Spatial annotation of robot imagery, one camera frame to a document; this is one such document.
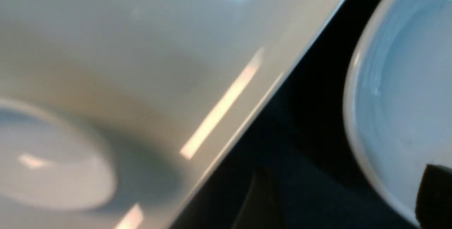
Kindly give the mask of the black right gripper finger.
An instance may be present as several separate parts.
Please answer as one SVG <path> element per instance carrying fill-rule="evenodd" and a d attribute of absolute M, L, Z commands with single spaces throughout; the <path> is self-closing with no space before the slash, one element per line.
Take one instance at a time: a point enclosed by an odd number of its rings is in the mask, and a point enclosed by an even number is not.
<path fill-rule="evenodd" d="M 452 227 L 452 173 L 442 165 L 428 164 L 424 170 L 415 207 L 422 229 Z"/>

